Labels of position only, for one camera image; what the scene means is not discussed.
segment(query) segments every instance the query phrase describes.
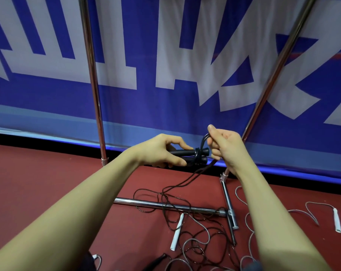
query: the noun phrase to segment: black jump rope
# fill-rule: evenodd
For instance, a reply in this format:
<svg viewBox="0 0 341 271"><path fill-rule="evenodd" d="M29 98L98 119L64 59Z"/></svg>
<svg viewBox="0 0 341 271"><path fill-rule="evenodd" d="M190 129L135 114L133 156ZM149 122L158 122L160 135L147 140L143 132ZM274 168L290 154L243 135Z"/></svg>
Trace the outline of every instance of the black jump rope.
<svg viewBox="0 0 341 271"><path fill-rule="evenodd" d="M202 139L202 142L200 144L199 148L196 148L194 150L174 150L174 151L170 151L170 153L172 153L175 156L181 157L182 159L184 159L187 162L187 166L193 166L193 165L206 165L208 162L208 158L207 156L209 156L209 148L203 148L204 143L207 141L207 139L210 137L209 134L205 135ZM146 191L146 192L150 192L150 193L154 193L157 195L157 202L162 202L162 212L163 212L163 216L165 218L165 222L168 225L168 228L172 231L176 231L177 228L173 228L171 227L171 224L178 224L179 218L181 216L181 214L183 213L183 211L178 210L175 208L174 204L169 200L169 198L174 198L174 199L178 199L178 200L182 200L183 202L185 202L188 206L189 206L189 211L188 211L188 215L186 215L182 225L186 222L188 216L190 215L190 208L191 208L191 204L188 200L183 199L183 198L179 198L176 197L174 195L169 194L168 192L171 191L172 189L175 188L179 188L179 187L186 187L187 185L189 185L191 182L193 182L195 179L197 179L200 175L202 175L205 171L207 171L209 168L211 168L215 163L217 162L217 160L212 160L211 163L203 168L197 169L190 177L188 177L186 180L178 183L177 185L170 185L168 187L164 187L162 189L161 192L157 192L157 191L153 191L150 189L146 189L146 188L140 188L137 189L134 194L133 194L133 199L135 199L136 194L139 191ZM173 206L173 210L177 211L179 213L179 217L177 218L177 220L170 220L167 216L166 213L166 209L163 207L165 205L172 205ZM152 210L143 210L140 209L139 207L137 207L137 209L139 209L140 211L144 212L144 213L151 213L154 212L155 209ZM220 207L218 209L215 210L214 214L220 210L220 209L225 209L224 207ZM216 226L211 226L211 227L207 227L208 231L212 231L212 233L210 232L210 239L212 239L214 236L216 235L221 235L224 237L225 239L225 246L224 246L224 250L223 253L221 255L221 258L219 260L210 260L207 256L206 256L206 250L209 244L200 246L200 244L197 241L191 241L191 246L188 247L187 249L185 249L185 253L187 255L187 259L198 265L197 270L201 270L203 267L205 266L213 266L213 267L218 267L220 269L226 270L227 268L224 268L223 266L220 266L220 264L223 262L224 258L226 257L226 254L228 254L228 257L230 259L230 261L232 262L232 264L236 267L236 269L240 269L240 262L239 262L239 257L235 251L235 246L236 246L236 242L232 241L234 240L234 234L233 232L231 232L231 238L228 237L228 234L225 230L225 228L223 227L223 225L218 222L217 220L214 219L214 214L210 214L210 215L203 215L200 213L194 213L193 217L197 220L197 221L205 221L208 220L210 222L216 223ZM178 238L178 247L179 249L182 251L182 247L180 245L180 239L181 236L183 234L189 235L191 238L196 238L198 235L200 235L202 232L204 232L205 229L202 229L198 232L196 232L195 234L192 234L188 231L181 231L179 234L179 238ZM189 256L189 252L193 251L197 257L200 257L201 260L194 260ZM177 255L175 258L179 258L183 255L183 253L181 252L179 255ZM159 258L155 259L154 261L152 261L150 264L148 264L142 271L152 271L154 270L154 268L156 266L158 266L164 259L168 258L169 260L171 260L172 258L164 253L162 256L160 256ZM172 264L169 265L167 271L170 271Z"/></svg>

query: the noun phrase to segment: red carpet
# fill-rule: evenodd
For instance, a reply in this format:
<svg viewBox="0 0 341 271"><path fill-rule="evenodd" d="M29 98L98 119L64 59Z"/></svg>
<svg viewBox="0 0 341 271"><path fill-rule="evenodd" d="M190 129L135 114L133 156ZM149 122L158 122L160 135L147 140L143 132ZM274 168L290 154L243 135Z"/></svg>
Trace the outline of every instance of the red carpet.
<svg viewBox="0 0 341 271"><path fill-rule="evenodd" d="M0 248L99 168L101 162L97 159L0 145ZM162 187L181 182L188 175L189 173L184 172L140 167L129 178L119 196L131 198L138 188L160 191ZM240 226L240 230L236 232L236 251L242 257L248 254L250 232L244 223L247 207L234 195L238 185L238 181L228 182ZM326 202L338 209L341 220L340 195L290 187L272 188L287 209L305 210L306 201ZM188 187L176 189L173 194L186 198L194 206L224 206L217 177L202 175ZM334 230L332 209L319 205L310 205L309 208L318 219L320 227L304 214L294 213L292 216L330 266L341 271L341 234ZM224 218L218 220L227 226ZM196 232L200 227L189 220L182 229ZM169 249L172 237L173 232L168 229L160 210L145 214L135 207L113 205L91 252L103 257L100 271L140 270L164 252L172 256L179 253L171 253ZM206 239L206 236L201 235L200 239L202 238ZM212 246L207 250L209 258L217 260L220 257L223 243L223 239L218 242L216 239L212 240ZM257 256L255 240L252 241L252 247ZM229 260L224 265L232 267Z"/></svg>

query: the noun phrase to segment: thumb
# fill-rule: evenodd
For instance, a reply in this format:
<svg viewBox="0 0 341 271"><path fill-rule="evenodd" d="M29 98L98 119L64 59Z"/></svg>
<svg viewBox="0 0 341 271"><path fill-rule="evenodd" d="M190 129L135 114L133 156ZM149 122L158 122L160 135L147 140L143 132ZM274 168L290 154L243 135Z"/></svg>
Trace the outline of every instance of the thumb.
<svg viewBox="0 0 341 271"><path fill-rule="evenodd" d="M174 156L173 154L171 154L169 152L167 155L166 162L168 162L168 164L173 164L176 166L186 166L187 165L187 162L184 159L177 157L177 156Z"/></svg>
<svg viewBox="0 0 341 271"><path fill-rule="evenodd" d="M208 132L212 139L218 143L219 147L223 147L226 145L227 140L222 136L222 134L213 126L208 126Z"/></svg>

